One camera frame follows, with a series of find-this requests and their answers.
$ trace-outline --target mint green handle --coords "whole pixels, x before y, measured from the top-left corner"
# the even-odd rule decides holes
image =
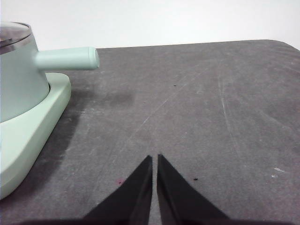
[[[35,64],[39,70],[93,70],[99,67],[99,56],[93,47],[40,51]]]

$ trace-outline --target mint green electric pot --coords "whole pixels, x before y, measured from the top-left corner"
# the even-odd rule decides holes
[[[1,122],[39,104],[49,93],[45,71],[92,70],[99,67],[95,48],[38,51],[29,25],[1,22]]]

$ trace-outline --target mint green base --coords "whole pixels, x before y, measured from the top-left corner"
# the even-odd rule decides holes
[[[71,96],[64,74],[46,73],[50,92],[34,108],[1,123],[0,199],[26,177]]]

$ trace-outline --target white background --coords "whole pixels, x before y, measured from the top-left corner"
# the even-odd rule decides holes
[[[300,49],[300,0],[1,0],[40,50],[274,39]]]

